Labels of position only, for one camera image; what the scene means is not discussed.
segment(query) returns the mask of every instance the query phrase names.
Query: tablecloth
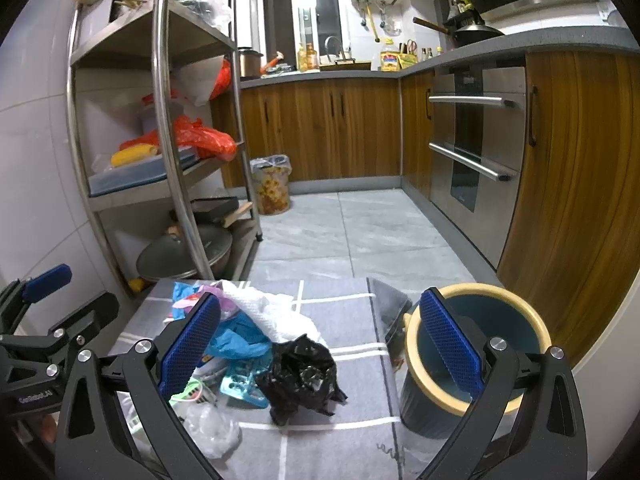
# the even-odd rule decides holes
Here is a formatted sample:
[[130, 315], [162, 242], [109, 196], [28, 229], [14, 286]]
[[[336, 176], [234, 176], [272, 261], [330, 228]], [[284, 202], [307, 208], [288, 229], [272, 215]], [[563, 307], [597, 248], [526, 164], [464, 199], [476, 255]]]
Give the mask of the tablecloth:
[[[337, 405], [331, 417], [300, 408], [284, 428], [272, 423], [268, 408], [230, 399], [227, 406], [240, 423], [242, 440], [224, 461], [214, 462], [220, 474], [225, 480], [401, 480], [402, 427], [385, 333], [406, 297], [367, 278], [250, 285], [289, 294], [293, 307], [315, 322], [337, 363], [338, 384], [349, 399]], [[173, 287], [173, 281], [162, 280], [153, 288], [112, 354], [126, 352], [139, 339], [154, 338], [162, 331], [163, 320], [171, 313]]]

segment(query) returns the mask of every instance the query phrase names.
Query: oven door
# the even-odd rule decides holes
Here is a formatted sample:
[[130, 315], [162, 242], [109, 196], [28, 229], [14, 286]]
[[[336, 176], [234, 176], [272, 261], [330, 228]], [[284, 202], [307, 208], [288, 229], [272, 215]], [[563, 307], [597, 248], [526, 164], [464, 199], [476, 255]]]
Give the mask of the oven door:
[[526, 80], [522, 67], [480, 74], [481, 85], [469, 73], [434, 79], [430, 199], [497, 267], [520, 181]]

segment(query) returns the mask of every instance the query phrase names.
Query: gray countertop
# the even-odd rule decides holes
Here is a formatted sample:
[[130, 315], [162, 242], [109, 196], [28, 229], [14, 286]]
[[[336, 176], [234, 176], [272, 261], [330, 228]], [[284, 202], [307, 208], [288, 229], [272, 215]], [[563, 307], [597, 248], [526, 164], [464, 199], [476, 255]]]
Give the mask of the gray countertop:
[[308, 81], [313, 79], [386, 78], [399, 79], [423, 70], [432, 70], [481, 57], [501, 57], [524, 54], [540, 50], [594, 50], [640, 54], [640, 46], [628, 28], [609, 26], [549, 27], [526, 30], [479, 41], [449, 50], [433, 59], [415, 64], [401, 72], [379, 72], [371, 70], [341, 70], [335, 72], [295, 73], [264, 79], [244, 81], [241, 88], [253, 88], [276, 83]]

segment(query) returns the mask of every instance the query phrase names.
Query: baseboard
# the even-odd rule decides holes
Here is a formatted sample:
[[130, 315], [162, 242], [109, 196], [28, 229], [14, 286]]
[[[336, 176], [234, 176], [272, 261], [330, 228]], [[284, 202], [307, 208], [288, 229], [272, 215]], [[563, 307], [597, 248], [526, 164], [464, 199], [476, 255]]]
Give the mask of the baseboard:
[[476, 282], [504, 286], [495, 275], [495, 269], [442, 211], [434, 206], [430, 200], [425, 198], [404, 177], [402, 177], [401, 187], [422, 214], [429, 219], [447, 241], [447, 244], [450, 245], [464, 266], [471, 272]]
[[[401, 186], [399, 175], [363, 176], [355, 178], [328, 178], [325, 180], [300, 180], [289, 183], [292, 195], [310, 193], [336, 193], [341, 191], [369, 191], [372, 189], [395, 189]], [[229, 195], [246, 198], [244, 187], [233, 187], [226, 190]]]

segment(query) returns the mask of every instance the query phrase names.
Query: scissors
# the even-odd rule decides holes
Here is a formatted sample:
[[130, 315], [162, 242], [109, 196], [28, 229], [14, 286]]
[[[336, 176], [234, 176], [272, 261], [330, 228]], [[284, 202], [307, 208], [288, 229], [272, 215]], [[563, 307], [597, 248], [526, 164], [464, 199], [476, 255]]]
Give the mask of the scissors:
[[407, 54], [415, 54], [418, 52], [418, 44], [414, 40], [408, 40], [406, 42], [406, 52]]

